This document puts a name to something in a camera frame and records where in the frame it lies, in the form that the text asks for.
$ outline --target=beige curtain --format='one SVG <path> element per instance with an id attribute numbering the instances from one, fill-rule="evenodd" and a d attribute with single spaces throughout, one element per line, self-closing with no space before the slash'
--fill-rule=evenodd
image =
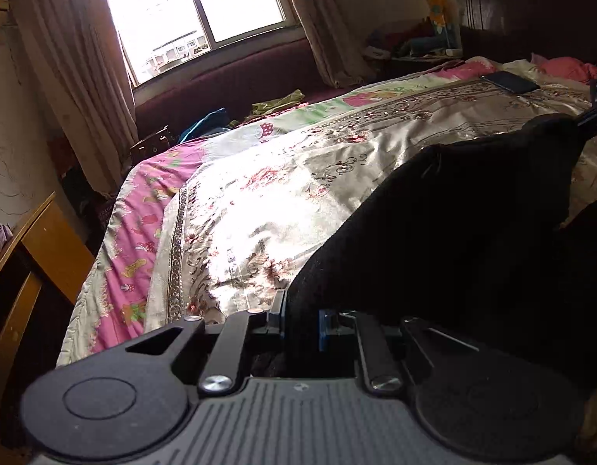
<path id="1" fill-rule="evenodd" d="M 9 0 L 46 98 L 94 190 L 122 183 L 135 103 L 107 0 Z"/>
<path id="2" fill-rule="evenodd" d="M 333 87 L 373 80 L 374 71 L 361 55 L 335 0 L 292 0 L 312 46 L 322 79 Z"/>

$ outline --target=red pillow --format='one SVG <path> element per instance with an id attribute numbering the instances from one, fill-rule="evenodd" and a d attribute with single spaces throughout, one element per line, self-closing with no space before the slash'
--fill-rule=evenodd
<path id="1" fill-rule="evenodd" d="M 597 66 L 584 63 L 574 57 L 546 59 L 541 55 L 531 54 L 531 62 L 536 65 L 541 72 L 552 77 L 576 80 L 577 82 L 583 83 L 588 83 L 589 80 L 597 79 Z"/>

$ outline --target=window sill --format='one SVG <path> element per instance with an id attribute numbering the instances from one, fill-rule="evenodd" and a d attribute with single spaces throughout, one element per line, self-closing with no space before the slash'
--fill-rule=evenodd
<path id="1" fill-rule="evenodd" d="M 199 57 L 174 66 L 156 77 L 141 83 L 133 89 L 135 106 L 161 95 L 182 83 L 200 76 L 206 72 L 222 67 L 256 52 L 270 49 L 284 43 L 295 42 L 305 37 L 303 27 L 288 26 L 274 29 L 256 36 L 245 38 L 238 42 L 206 52 Z"/>

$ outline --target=dark wooden headboard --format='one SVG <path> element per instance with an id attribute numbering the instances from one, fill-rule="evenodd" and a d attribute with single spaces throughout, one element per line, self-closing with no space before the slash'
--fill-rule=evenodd
<path id="1" fill-rule="evenodd" d="M 597 64 L 597 0 L 458 0 L 465 57 L 570 55 Z"/>

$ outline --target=silver bolt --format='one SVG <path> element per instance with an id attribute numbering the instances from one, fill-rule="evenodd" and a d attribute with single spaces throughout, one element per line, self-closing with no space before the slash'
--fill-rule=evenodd
<path id="1" fill-rule="evenodd" d="M 402 381 L 392 375 L 380 375 L 374 377 L 370 384 L 379 392 L 394 392 L 402 388 Z"/>
<path id="2" fill-rule="evenodd" d="M 207 392 L 224 392 L 231 386 L 231 379 L 222 374 L 209 375 L 200 386 Z"/>

